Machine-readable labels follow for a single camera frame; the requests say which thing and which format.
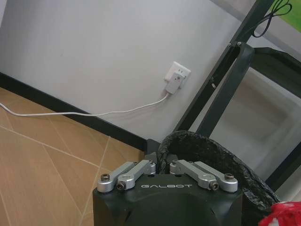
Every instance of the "wall outlet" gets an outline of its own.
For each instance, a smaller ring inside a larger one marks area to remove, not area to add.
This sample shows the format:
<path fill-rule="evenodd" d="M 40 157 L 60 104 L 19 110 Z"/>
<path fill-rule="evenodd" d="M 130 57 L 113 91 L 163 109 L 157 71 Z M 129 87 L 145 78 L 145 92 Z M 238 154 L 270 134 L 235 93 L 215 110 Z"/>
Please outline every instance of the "wall outlet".
<path fill-rule="evenodd" d="M 188 79 L 188 76 L 190 75 L 191 70 L 189 70 L 188 68 L 186 68 L 174 61 L 173 65 L 171 66 L 171 68 L 169 69 L 167 74 L 165 75 L 164 80 L 167 82 L 170 81 L 170 79 L 172 78 L 174 73 L 178 73 L 183 76 L 184 79 L 181 82 L 180 87 L 179 87 L 179 88 L 182 88 L 185 81 Z"/>

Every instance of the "black wire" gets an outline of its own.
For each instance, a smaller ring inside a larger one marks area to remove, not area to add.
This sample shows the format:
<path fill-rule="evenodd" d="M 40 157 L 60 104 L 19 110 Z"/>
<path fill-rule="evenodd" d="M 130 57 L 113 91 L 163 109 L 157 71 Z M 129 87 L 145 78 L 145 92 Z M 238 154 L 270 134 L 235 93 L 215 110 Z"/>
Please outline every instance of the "black wire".
<path fill-rule="evenodd" d="M 267 14 L 261 21 L 259 21 L 255 26 L 253 26 L 253 27 L 251 27 L 250 29 L 248 29 L 248 30 L 242 35 L 242 37 L 244 37 L 244 35 L 245 35 L 246 33 L 248 33 L 250 30 L 253 30 L 252 36 L 254 36 L 255 38 L 259 38 L 259 37 L 263 36 L 263 35 L 267 32 L 267 30 L 269 29 L 269 26 L 270 26 L 270 24 L 271 24 L 271 21 L 272 21 L 273 17 L 275 17 L 275 16 L 283 16 L 283 15 L 286 15 L 286 14 L 288 14 L 289 12 L 291 12 L 291 10 L 293 9 L 292 4 L 289 3 L 289 0 L 286 0 L 286 2 L 285 2 L 283 5 L 281 5 L 281 4 L 283 3 L 283 1 L 284 1 L 284 0 L 276 0 L 276 1 L 275 1 L 275 4 L 274 4 L 274 6 L 273 6 L 273 8 L 272 8 L 272 10 L 271 10 L 271 12 L 270 12 L 269 14 Z M 288 9 L 287 12 L 282 13 L 282 14 L 277 14 L 277 12 L 278 12 L 279 10 L 281 10 L 282 8 L 287 7 L 287 6 L 289 7 L 289 9 Z M 255 30 L 256 30 L 256 28 L 257 28 L 261 23 L 263 23 L 263 22 L 266 21 L 266 20 L 268 21 L 268 23 L 267 23 L 267 25 L 266 25 L 264 31 L 263 31 L 260 35 L 255 35 Z"/>

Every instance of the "grout line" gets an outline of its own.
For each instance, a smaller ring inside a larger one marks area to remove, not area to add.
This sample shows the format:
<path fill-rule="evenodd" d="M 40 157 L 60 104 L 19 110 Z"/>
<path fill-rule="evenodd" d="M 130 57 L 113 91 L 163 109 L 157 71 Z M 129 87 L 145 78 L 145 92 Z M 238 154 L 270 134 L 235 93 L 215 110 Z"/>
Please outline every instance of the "grout line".
<path fill-rule="evenodd" d="M 48 151 L 46 150 L 46 148 L 45 148 L 45 146 L 44 146 L 44 145 L 42 145 L 42 146 L 43 146 L 43 149 L 44 149 L 44 151 L 45 151 L 45 152 L 46 152 L 46 154 L 48 155 L 48 157 L 49 157 L 49 159 L 50 159 L 50 161 L 51 161 L 51 163 L 52 163 L 53 167 L 55 168 L 56 172 L 58 173 L 58 176 L 60 177 L 60 179 L 62 180 L 63 184 L 65 185 L 65 187 L 66 187 L 66 189 L 67 189 L 67 191 L 68 191 L 68 194 L 70 195 L 70 197 L 71 197 L 72 201 L 74 202 L 74 204 L 75 204 L 75 206 L 76 206 L 77 210 L 79 211 L 79 213 L 80 213 L 81 215 L 83 215 L 83 214 L 81 213 L 81 211 L 79 210 L 79 207 L 77 206 L 77 204 L 76 204 L 76 202 L 75 202 L 75 200 L 74 200 L 73 196 L 71 195 L 71 193 L 70 193 L 70 191 L 69 191 L 69 188 L 68 188 L 68 187 L 67 187 L 67 185 L 65 184 L 65 182 L 64 182 L 64 180 L 63 180 L 63 178 L 62 178 L 61 174 L 59 173 L 59 171 L 57 170 L 57 168 L 56 168 L 56 166 L 55 166 L 54 162 L 52 161 L 52 158 L 50 157 L 50 155 L 49 155 Z"/>
<path fill-rule="evenodd" d="M 4 109 L 3 109 L 3 111 L 4 111 L 4 115 L 5 115 L 6 119 L 8 120 L 8 123 L 9 123 L 11 129 L 14 129 L 14 128 L 13 128 L 13 125 L 11 124 L 11 122 L 10 122 L 10 120 L 9 120 L 9 117 L 8 117 L 7 112 L 6 112 Z"/>
<path fill-rule="evenodd" d="M 22 100 L 22 99 L 25 99 L 25 98 L 22 97 L 22 96 L 19 96 L 16 100 L 13 100 L 13 101 L 7 103 L 6 106 L 9 106 L 9 105 L 11 105 L 11 104 L 14 104 L 15 102 L 20 101 L 20 100 Z"/>
<path fill-rule="evenodd" d="M 79 226 L 81 226 L 81 224 L 82 224 L 82 222 L 83 222 L 83 219 L 84 219 L 84 215 L 85 215 L 85 213 L 86 213 L 86 211 L 87 211 L 88 202 L 89 202 L 91 193 L 92 193 L 92 191 L 93 191 L 93 189 L 94 189 L 94 184 L 95 184 L 95 182 L 96 182 L 96 180 L 97 180 L 97 175 L 98 175 L 98 173 L 99 173 L 99 171 L 100 171 L 100 169 L 101 169 L 101 165 L 102 165 L 102 163 L 103 163 L 104 156 L 105 156 L 105 154 L 106 154 L 106 152 L 107 152 L 110 138 L 111 138 L 111 137 L 108 137 L 108 141 L 107 141 L 107 144 L 106 144 L 106 146 L 105 146 L 105 149 L 104 149 L 104 152 L 103 152 L 102 159 L 100 160 L 99 168 L 98 168 L 98 171 L 96 172 L 96 175 L 95 175 L 95 178 L 94 178 L 94 181 L 93 181 L 93 184 L 92 184 L 92 188 L 91 188 L 91 190 L 90 190 L 90 193 L 89 193 L 89 196 L 88 196 L 88 199 L 87 199 L 85 208 L 84 208 L 84 213 L 83 213 L 83 215 L 82 215 L 82 217 L 81 217 L 81 220 L 80 220 L 80 222 L 79 222 Z"/>
<path fill-rule="evenodd" d="M 3 195 L 2 195 L 2 192 L 0 190 L 0 200 L 2 200 L 4 211 L 6 213 L 6 218 L 8 219 L 8 224 L 9 224 L 9 226 L 11 226 L 11 221 L 10 221 L 9 216 L 8 216 L 8 210 L 6 209 L 6 205 L 5 205 L 5 202 L 4 202 L 2 197 L 3 197 Z"/>
<path fill-rule="evenodd" d="M 60 139 L 62 140 L 63 144 L 65 145 L 65 147 L 67 148 L 67 150 L 70 152 L 70 154 L 73 154 L 72 151 L 70 150 L 70 148 L 67 146 L 65 140 L 63 139 L 63 137 L 61 136 L 61 134 L 59 133 L 59 131 L 57 130 L 56 126 L 54 125 L 54 123 L 52 122 L 51 119 L 49 119 L 47 117 L 47 119 L 50 121 L 51 125 L 53 126 L 53 128 L 55 129 L 56 133 L 58 134 L 58 136 L 60 137 Z"/>
<path fill-rule="evenodd" d="M 79 158 L 79 157 L 77 157 L 77 156 L 75 156 L 75 155 L 72 155 L 72 154 L 70 154 L 70 153 L 61 151 L 60 149 L 57 149 L 56 147 L 53 147 L 53 146 L 44 144 L 44 143 L 42 143 L 42 142 L 40 142 L 40 141 L 38 141 L 38 140 L 35 140 L 35 139 L 33 139 L 33 138 L 31 138 L 31 137 L 28 137 L 28 136 L 25 136 L 25 135 L 23 135 L 23 134 L 21 134 L 21 133 L 17 133 L 17 132 L 15 132 L 15 131 L 11 130 L 11 129 L 5 128 L 5 127 L 3 127 L 3 126 L 0 126 L 0 128 L 5 129 L 5 130 L 7 130 L 7 131 L 10 131 L 10 132 L 12 132 L 12 133 L 15 133 L 15 134 L 17 134 L 17 135 L 20 135 L 20 136 L 22 136 L 22 137 L 25 137 L 25 138 L 27 138 L 27 139 L 30 139 L 30 140 L 32 140 L 32 141 L 35 141 L 35 142 L 37 142 L 37 143 L 39 143 L 39 144 L 41 144 L 41 145 L 44 145 L 44 146 L 46 146 L 46 147 L 53 148 L 53 149 L 57 150 L 58 152 L 61 152 L 61 153 L 64 153 L 64 154 L 66 154 L 66 155 L 72 156 L 73 158 L 82 160 L 82 161 L 84 161 L 84 162 L 86 162 L 86 163 L 89 163 L 89 164 L 91 164 L 91 165 L 93 165 L 93 166 L 95 166 L 95 167 L 97 167 L 97 168 L 99 167 L 98 165 L 96 165 L 96 164 L 94 164 L 94 163 L 91 163 L 91 162 L 89 162 L 89 161 L 87 161 L 87 160 L 81 159 L 81 158 Z"/>

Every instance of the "brown floor tile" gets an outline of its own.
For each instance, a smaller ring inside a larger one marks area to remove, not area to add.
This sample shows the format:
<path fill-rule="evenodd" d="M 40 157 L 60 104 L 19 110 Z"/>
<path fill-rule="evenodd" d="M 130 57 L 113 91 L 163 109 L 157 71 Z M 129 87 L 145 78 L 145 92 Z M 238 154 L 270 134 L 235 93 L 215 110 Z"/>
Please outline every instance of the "brown floor tile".
<path fill-rule="evenodd" d="M 42 145 L 0 128 L 0 191 L 12 226 L 76 226 L 81 218 Z"/>
<path fill-rule="evenodd" d="M 130 145 L 122 143 L 119 140 L 110 139 L 110 146 L 113 146 L 114 149 L 118 150 L 120 154 L 127 160 L 127 161 L 136 161 L 139 162 L 143 159 L 143 152 L 137 148 L 134 148 Z"/>
<path fill-rule="evenodd" d="M 98 168 L 50 147 L 45 146 L 45 149 L 83 213 Z"/>
<path fill-rule="evenodd" d="M 17 94 L 9 92 L 6 89 L 0 88 L 0 102 L 3 103 L 4 105 L 8 105 L 21 98 L 22 97 Z"/>
<path fill-rule="evenodd" d="M 103 174 L 103 173 L 110 173 L 110 171 L 106 170 L 106 169 L 103 169 L 101 168 L 97 174 L 97 177 L 96 177 L 96 180 L 95 180 L 95 183 L 94 183 L 94 186 L 93 186 L 93 189 L 97 187 L 97 181 L 98 179 L 100 178 L 100 176 Z M 90 197 L 89 197 L 89 200 L 88 200 L 88 204 L 87 204 L 87 208 L 86 208 L 86 211 L 85 211 L 85 214 L 88 214 L 90 212 L 93 212 L 93 198 L 92 198 L 92 192 L 90 193 Z"/>
<path fill-rule="evenodd" d="M 103 149 L 105 149 L 107 146 L 109 137 L 107 135 L 104 135 L 101 132 L 94 130 L 94 129 L 89 128 L 88 130 L 90 131 L 90 133 L 92 134 L 94 139 L 100 144 L 100 146 Z"/>
<path fill-rule="evenodd" d="M 0 225 L 9 226 L 8 218 L 5 212 L 4 204 L 0 195 Z"/>
<path fill-rule="evenodd" d="M 94 226 L 93 213 L 86 214 L 80 226 Z"/>
<path fill-rule="evenodd" d="M 118 149 L 113 145 L 112 138 L 109 139 L 107 151 L 103 158 L 101 167 L 106 168 L 110 171 L 115 170 L 123 163 L 126 162 L 126 159 L 121 155 Z"/>
<path fill-rule="evenodd" d="M 26 99 L 8 105 L 17 113 L 45 113 L 47 109 Z M 62 151 L 68 152 L 66 145 L 47 117 L 17 117 L 7 114 L 13 130 Z"/>
<path fill-rule="evenodd" d="M 7 129 L 13 129 L 11 127 L 10 121 L 8 120 L 8 116 L 5 110 L 0 107 L 0 126 L 3 126 Z"/>
<path fill-rule="evenodd" d="M 105 149 L 91 134 L 90 128 L 64 116 L 49 117 L 69 151 L 84 160 L 99 165 Z"/>

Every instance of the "power cord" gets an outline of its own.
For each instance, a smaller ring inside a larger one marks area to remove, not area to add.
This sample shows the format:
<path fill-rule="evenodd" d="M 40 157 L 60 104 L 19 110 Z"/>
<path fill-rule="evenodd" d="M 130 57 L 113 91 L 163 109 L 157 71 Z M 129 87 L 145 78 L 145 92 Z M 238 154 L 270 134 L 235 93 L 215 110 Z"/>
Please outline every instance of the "power cord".
<path fill-rule="evenodd" d="M 269 14 L 267 14 L 261 21 L 259 21 L 255 26 L 253 26 L 253 27 L 251 27 L 249 30 L 247 30 L 247 31 L 245 32 L 245 34 L 247 34 L 250 30 L 253 29 L 252 36 L 254 36 L 255 38 L 259 38 L 259 37 L 263 36 L 263 35 L 267 32 L 267 30 L 269 29 L 269 26 L 270 26 L 270 24 L 271 24 L 271 21 L 272 21 L 273 17 L 275 17 L 275 16 L 283 16 L 283 15 L 286 15 L 286 14 L 288 14 L 289 12 L 291 12 L 292 9 L 293 9 L 292 4 L 289 3 L 289 0 L 286 0 L 286 2 L 285 2 L 283 5 L 281 5 L 281 4 L 283 3 L 283 1 L 284 1 L 284 0 L 276 0 L 276 1 L 275 1 L 275 4 L 274 4 L 274 6 L 273 6 L 273 8 L 272 8 L 272 10 L 271 10 L 271 12 L 270 12 Z M 287 7 L 287 6 L 289 7 L 289 9 L 288 9 L 287 12 L 281 13 L 281 14 L 276 14 L 279 10 L 281 10 L 281 9 L 283 9 L 284 7 Z M 260 35 L 255 35 L 255 30 L 256 30 L 256 28 L 257 28 L 260 24 L 262 24 L 264 21 L 266 21 L 266 20 L 268 21 L 268 23 L 267 23 L 267 25 L 266 25 L 264 31 L 263 31 Z"/>
<path fill-rule="evenodd" d="M 4 110 L 6 110 L 7 112 L 15 115 L 15 116 L 21 116 L 21 117 L 34 117 L 34 116 L 46 116 L 46 115 L 67 115 L 67 114 L 75 114 L 75 115 L 81 115 L 81 116 L 92 116 L 92 117 L 96 117 L 96 116 L 104 116 L 104 115 L 108 115 L 108 114 L 113 114 L 113 113 L 128 113 L 128 112 L 133 112 L 145 107 L 149 107 L 152 105 L 157 105 L 159 103 L 161 103 L 162 101 L 164 101 L 167 97 L 169 96 L 169 93 L 167 93 L 165 95 L 165 97 L 163 97 L 161 100 L 151 103 L 151 104 L 147 104 L 147 105 L 143 105 L 140 107 L 136 107 L 134 109 L 131 110 L 127 110 L 127 111 L 114 111 L 114 112 L 106 112 L 106 113 L 102 113 L 102 114 L 84 114 L 84 113 L 78 113 L 78 112 L 57 112 L 57 113 L 36 113 L 36 114 L 18 114 L 15 113 L 13 111 L 11 111 L 9 108 L 7 108 L 3 103 L 0 103 L 0 106 L 3 107 Z"/>

